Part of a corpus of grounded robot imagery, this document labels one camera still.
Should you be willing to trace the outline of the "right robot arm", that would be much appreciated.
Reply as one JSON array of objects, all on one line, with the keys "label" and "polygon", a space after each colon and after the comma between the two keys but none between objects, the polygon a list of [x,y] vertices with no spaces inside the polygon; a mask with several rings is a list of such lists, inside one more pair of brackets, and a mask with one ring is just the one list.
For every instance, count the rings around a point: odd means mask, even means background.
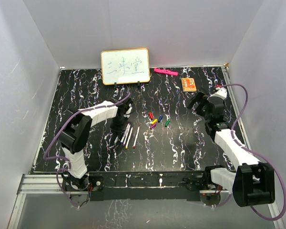
[{"label": "right robot arm", "polygon": [[211,96],[198,91],[187,106],[188,109],[194,108],[204,118],[207,134],[224,151],[236,169],[233,173],[220,166],[207,167],[203,184],[208,189],[220,185],[233,195],[240,207],[272,204],[275,200],[274,169],[235,142],[237,137],[232,136],[228,122],[224,119],[226,97],[225,88]]}]

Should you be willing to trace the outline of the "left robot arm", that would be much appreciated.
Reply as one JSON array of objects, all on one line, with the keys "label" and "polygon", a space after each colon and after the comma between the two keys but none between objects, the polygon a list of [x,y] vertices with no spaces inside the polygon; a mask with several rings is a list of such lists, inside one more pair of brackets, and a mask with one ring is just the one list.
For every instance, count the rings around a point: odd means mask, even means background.
[{"label": "left robot arm", "polygon": [[76,190],[85,190],[88,187],[88,170],[83,149],[87,145],[90,129],[100,122],[112,119],[110,129],[117,138],[121,138],[132,111],[133,101],[131,98],[125,98],[121,102],[111,99],[91,107],[89,111],[82,109],[68,122],[58,136],[58,141],[68,162],[68,176],[65,177],[62,174],[66,183]]}]

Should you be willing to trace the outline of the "blue pen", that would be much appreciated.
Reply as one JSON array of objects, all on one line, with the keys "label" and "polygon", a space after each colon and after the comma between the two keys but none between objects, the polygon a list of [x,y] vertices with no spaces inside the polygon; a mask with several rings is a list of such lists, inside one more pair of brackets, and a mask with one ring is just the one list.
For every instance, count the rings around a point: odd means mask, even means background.
[{"label": "blue pen", "polygon": [[124,142],[125,136],[126,136],[126,134],[128,133],[129,126],[130,126],[130,123],[128,123],[128,124],[126,125],[126,129],[125,129],[125,131],[124,131],[124,133],[123,133],[123,136],[122,136],[122,138],[121,138],[121,140],[120,140],[121,144],[123,144],[123,142]]}]

